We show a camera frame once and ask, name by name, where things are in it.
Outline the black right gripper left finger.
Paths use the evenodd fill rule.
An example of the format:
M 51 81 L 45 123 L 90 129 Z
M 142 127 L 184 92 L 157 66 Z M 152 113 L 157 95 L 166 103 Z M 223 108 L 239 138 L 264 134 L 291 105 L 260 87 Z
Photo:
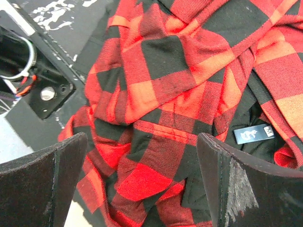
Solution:
M 87 153 L 83 132 L 0 165 L 2 227 L 63 227 Z

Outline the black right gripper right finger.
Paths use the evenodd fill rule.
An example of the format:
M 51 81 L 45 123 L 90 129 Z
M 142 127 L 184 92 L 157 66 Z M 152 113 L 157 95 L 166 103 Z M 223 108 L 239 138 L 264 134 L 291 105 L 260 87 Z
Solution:
M 201 133 L 197 154 L 215 227 L 300 227 L 303 174 Z

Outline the red black plaid shirt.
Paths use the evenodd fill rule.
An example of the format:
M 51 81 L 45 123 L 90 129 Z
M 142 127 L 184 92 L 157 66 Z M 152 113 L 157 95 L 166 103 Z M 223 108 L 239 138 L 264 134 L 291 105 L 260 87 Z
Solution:
M 225 142 L 254 70 L 303 139 L 300 0 L 115 0 L 87 103 L 77 193 L 94 227 L 210 227 L 197 137 Z

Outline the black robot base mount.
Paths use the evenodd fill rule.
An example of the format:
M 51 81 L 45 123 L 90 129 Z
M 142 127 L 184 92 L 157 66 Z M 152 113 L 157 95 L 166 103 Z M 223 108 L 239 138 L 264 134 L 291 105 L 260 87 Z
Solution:
M 73 78 L 73 71 L 22 15 L 0 11 L 3 96 L 24 100 L 36 117 L 46 120 L 74 94 Z

